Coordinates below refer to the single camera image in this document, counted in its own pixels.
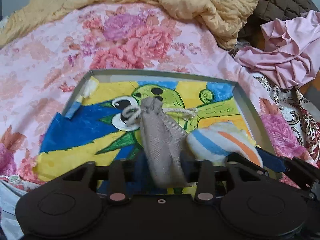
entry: white rope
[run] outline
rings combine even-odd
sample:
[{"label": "white rope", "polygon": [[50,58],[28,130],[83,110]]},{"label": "white rope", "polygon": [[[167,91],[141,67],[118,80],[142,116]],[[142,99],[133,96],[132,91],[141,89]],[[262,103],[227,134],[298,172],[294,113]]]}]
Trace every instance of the white rope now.
[{"label": "white rope", "polygon": [[[162,110],[164,113],[182,113],[182,118],[185,121],[188,121],[198,115],[198,109],[195,107],[188,109],[163,108]],[[141,116],[141,108],[140,106],[129,105],[122,111],[122,115],[124,118],[128,118],[128,120],[124,121],[127,125],[133,125]]]}]

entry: pink floral fabric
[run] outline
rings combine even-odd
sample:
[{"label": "pink floral fabric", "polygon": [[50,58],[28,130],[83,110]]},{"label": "pink floral fabric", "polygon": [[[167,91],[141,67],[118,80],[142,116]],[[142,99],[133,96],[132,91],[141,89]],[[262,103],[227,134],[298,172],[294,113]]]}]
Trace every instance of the pink floral fabric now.
[{"label": "pink floral fabric", "polygon": [[34,173],[43,134],[90,69],[153,69],[239,82],[277,155],[315,164],[299,146],[268,93],[219,48],[205,25],[179,22],[146,4],[99,4],[75,10],[0,50],[0,175]]}]

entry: cartoon eye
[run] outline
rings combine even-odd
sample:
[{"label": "cartoon eye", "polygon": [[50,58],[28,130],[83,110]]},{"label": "cartoon eye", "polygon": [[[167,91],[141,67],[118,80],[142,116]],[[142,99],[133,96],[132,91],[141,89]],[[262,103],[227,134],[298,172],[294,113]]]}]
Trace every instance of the cartoon eye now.
[{"label": "cartoon eye", "polygon": [[119,110],[125,109],[127,106],[137,106],[138,103],[133,97],[122,96],[112,100],[111,104]]},{"label": "cartoon eye", "polygon": [[111,122],[112,122],[112,125],[120,131],[135,131],[140,127],[138,123],[128,126],[125,124],[124,122],[125,120],[126,118],[122,114],[116,114],[112,118]]}]

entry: blue stripe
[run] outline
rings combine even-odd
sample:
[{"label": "blue stripe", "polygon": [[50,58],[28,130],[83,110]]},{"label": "blue stripe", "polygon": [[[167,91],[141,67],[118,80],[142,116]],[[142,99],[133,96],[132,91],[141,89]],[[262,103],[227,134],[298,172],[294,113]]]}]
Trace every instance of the blue stripe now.
[{"label": "blue stripe", "polygon": [[216,145],[213,141],[208,139],[206,136],[202,135],[198,129],[193,130],[191,134],[205,149],[207,149],[212,154],[228,156],[231,153],[222,149],[220,146]]}]

